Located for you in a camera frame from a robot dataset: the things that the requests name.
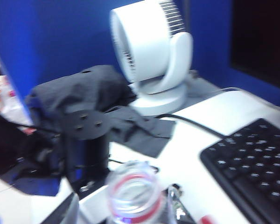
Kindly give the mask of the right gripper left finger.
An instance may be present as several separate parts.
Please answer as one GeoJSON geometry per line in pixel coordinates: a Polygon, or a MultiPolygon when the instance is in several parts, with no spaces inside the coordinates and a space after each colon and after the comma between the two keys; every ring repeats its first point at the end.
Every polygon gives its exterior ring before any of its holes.
{"type": "Polygon", "coordinates": [[[79,197],[71,193],[42,224],[76,224],[79,210],[79,197]]]}

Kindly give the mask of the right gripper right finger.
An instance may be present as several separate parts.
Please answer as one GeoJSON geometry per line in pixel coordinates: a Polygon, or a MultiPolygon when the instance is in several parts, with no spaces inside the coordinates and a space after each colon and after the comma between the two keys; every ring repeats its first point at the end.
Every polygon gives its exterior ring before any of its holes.
{"type": "Polygon", "coordinates": [[[190,215],[180,200],[182,191],[178,184],[171,184],[167,188],[167,207],[169,224],[195,224],[195,220],[190,215]]]}

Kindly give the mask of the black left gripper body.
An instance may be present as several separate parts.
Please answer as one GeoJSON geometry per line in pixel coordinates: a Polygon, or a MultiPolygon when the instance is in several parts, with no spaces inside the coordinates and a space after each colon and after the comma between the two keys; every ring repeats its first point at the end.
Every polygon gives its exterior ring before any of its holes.
{"type": "Polygon", "coordinates": [[[104,186],[109,172],[106,167],[71,167],[70,185],[78,195],[89,195],[104,186]]]}

